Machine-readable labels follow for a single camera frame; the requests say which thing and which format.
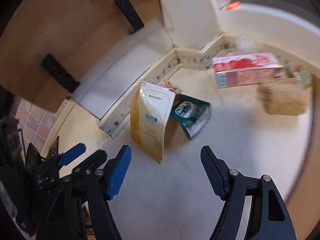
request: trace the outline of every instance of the green packet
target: green packet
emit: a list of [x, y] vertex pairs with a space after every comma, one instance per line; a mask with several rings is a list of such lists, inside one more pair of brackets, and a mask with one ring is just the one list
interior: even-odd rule
[[191, 140], [211, 119], [211, 104], [193, 97], [179, 94], [182, 103], [171, 109], [170, 115], [178, 121]]

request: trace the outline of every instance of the red and white box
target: red and white box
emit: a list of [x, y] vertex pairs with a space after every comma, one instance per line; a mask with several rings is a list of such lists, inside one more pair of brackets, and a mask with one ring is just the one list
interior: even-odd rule
[[272, 53], [214, 57], [212, 62], [219, 88], [259, 84], [280, 78], [283, 72]]

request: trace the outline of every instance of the white and yellow packet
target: white and yellow packet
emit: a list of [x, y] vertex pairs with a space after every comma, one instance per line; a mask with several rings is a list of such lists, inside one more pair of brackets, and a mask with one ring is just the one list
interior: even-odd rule
[[159, 163], [163, 160], [164, 131], [174, 98], [169, 88], [141, 82], [130, 104], [131, 137]]

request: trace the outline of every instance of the brown cabinet door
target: brown cabinet door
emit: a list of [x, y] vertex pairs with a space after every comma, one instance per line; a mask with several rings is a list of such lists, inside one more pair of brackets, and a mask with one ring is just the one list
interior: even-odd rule
[[[144, 23], [158, 0], [129, 0]], [[114, 0], [23, 0], [0, 38], [0, 85], [55, 112], [68, 91], [42, 67], [47, 53], [78, 81], [132, 27]]]

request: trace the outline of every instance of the dark blue gripper pad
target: dark blue gripper pad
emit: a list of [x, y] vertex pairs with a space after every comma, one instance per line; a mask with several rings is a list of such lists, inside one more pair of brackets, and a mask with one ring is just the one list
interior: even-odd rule
[[113, 199], [118, 195], [124, 176], [127, 173], [131, 161], [131, 148], [128, 145], [123, 145], [116, 158], [107, 162], [104, 167], [106, 179], [108, 179], [108, 200]]
[[60, 157], [60, 165], [68, 165], [80, 155], [85, 153], [86, 147], [83, 143], [78, 143], [76, 146], [73, 146], [70, 150], [63, 153]]
[[230, 192], [228, 166], [223, 160], [217, 159], [209, 146], [204, 146], [201, 149], [200, 158], [214, 193], [221, 200], [226, 200]]

